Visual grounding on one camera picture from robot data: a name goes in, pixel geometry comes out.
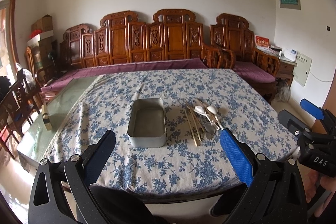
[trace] chopsticks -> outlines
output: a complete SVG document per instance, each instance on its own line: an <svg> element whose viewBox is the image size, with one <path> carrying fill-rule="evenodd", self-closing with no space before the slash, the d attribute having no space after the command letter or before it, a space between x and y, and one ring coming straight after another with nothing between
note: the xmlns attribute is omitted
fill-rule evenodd
<svg viewBox="0 0 336 224"><path fill-rule="evenodd" d="M203 128L203 126L201 125L201 123L199 122L199 120L197 119L195 113L193 112L193 109L192 109L191 106L188 104L188 101L187 101L186 99L184 99L184 101L185 101L185 103L187 104L187 107L188 107L189 110L190 110L191 117L192 117L192 119L193 119L193 121L194 121L194 124L195 124L195 127L196 127L196 132L197 132L198 139L199 139L199 141L201 142L202 140L201 140L201 135L200 135L200 133L199 133L199 131L198 131L198 127L200 127L200 128L203 130L204 133L205 133L205 129Z"/></svg>
<svg viewBox="0 0 336 224"><path fill-rule="evenodd" d="M188 114L187 114L187 111L186 111L185 109L184 109L184 113L185 113L185 115L186 115L186 117L187 117L187 121L188 121L190 130L191 130L191 133L192 133L192 135L193 135L193 139L194 139L195 145L198 146L197 141L196 141L196 138L195 138L195 134L194 134L194 131L193 131L193 128L192 128L192 126L191 126L191 124L190 124L190 121L189 121L189 118L188 118Z"/></svg>

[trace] human hand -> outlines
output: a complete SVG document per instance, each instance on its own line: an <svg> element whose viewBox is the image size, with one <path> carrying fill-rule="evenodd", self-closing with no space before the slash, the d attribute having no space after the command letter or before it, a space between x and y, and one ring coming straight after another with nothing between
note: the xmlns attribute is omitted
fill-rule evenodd
<svg viewBox="0 0 336 224"><path fill-rule="evenodd" d="M307 203L309 203L316 194L315 183L318 181L318 179L319 173L315 170L310 170L308 173L308 178L303 182ZM336 178L323 176L320 180L320 184L327 191L331 191L331 194L328 196L325 202L316 209L314 213L316 217L319 217L323 213L324 209L328 206L330 200L334 196L334 193L336 192Z"/></svg>

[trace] floor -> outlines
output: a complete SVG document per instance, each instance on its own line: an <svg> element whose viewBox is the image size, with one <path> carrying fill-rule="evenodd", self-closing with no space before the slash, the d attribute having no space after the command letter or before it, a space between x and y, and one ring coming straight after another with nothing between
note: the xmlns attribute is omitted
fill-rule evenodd
<svg viewBox="0 0 336 224"><path fill-rule="evenodd" d="M299 119L302 119L298 113L288 104L282 102L272 102L272 107L280 112L283 109L288 110ZM26 172L20 165L18 158L13 160L9 157L8 164L0 167L0 190L7 202L10 204L12 210L16 213L23 224L28 224L28 204L30 199L30 192L34 182L36 170ZM309 169L299 164L300 173L303 179L306 177ZM66 193L66 197L73 214L76 216L76 204L73 196ZM219 199L218 197L206 198L186 203L177 204L149 204L148 209L154 215L163 216L170 223L178 224L220 224L223 223L226 216L219 218L212 218L209 216L209 208Z"/></svg>

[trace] wooden side table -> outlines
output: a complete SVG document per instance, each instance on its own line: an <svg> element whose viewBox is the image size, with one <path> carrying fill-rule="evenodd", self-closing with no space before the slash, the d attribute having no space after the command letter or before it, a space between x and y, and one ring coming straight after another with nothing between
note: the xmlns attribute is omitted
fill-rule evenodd
<svg viewBox="0 0 336 224"><path fill-rule="evenodd" d="M293 78L294 78L293 70L297 66L297 64L293 61L290 61L286 57L281 57L279 61L280 61L280 68L275 78L277 80L280 80L280 79L286 80L290 88L293 82Z"/></svg>

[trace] purple cushion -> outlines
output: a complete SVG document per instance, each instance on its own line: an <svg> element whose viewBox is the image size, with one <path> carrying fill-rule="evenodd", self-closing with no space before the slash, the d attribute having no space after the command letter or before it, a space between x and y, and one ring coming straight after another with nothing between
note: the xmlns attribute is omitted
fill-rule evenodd
<svg viewBox="0 0 336 224"><path fill-rule="evenodd" d="M247 83L273 83L275 77L250 62L236 62L233 71Z"/></svg>
<svg viewBox="0 0 336 224"><path fill-rule="evenodd" d="M85 69L76 69L68 71L60 79L57 79L48 86L42 87L42 92L60 91L72 79L106 75L118 72L146 71L146 70L166 70L166 69L206 69L206 65L199 58L186 60L153 61L126 63L117 65L100 66Z"/></svg>

